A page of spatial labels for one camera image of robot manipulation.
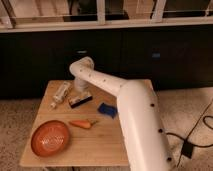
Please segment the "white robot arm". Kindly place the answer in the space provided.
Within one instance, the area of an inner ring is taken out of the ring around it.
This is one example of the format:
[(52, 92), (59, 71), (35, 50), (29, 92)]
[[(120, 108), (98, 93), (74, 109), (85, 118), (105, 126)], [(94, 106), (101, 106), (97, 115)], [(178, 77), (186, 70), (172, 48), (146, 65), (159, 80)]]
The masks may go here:
[(84, 57), (69, 66), (77, 90), (87, 83), (116, 97), (131, 171), (175, 171), (176, 164), (158, 110), (154, 90), (142, 80), (127, 80), (94, 70)]

